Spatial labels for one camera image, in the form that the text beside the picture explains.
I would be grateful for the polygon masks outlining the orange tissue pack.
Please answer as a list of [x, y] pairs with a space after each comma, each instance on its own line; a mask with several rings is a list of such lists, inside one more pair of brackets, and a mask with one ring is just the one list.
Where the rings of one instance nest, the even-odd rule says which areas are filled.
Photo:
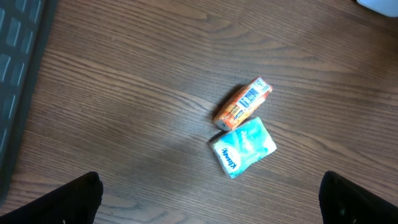
[[265, 102], [273, 91], [272, 85], [256, 77], [240, 88], [220, 109], [213, 123], [224, 131], [236, 129]]

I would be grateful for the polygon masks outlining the cream green packet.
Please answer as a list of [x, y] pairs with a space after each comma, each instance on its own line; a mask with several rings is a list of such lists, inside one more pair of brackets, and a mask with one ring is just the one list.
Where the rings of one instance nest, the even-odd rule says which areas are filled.
[[235, 130], [216, 138], [210, 146], [224, 172], [231, 179], [277, 149], [259, 117], [250, 119]]

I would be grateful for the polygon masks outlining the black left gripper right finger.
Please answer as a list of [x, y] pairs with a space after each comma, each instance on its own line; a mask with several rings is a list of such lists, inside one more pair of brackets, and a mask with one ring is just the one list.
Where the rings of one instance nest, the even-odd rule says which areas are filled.
[[324, 224], [397, 224], [397, 207], [333, 171], [318, 194]]

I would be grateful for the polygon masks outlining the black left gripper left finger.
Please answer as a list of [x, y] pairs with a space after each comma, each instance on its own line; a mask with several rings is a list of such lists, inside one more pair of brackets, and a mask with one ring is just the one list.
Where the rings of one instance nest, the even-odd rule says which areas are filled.
[[1, 216], [1, 224], [92, 224], [103, 196], [96, 172], [85, 175]]

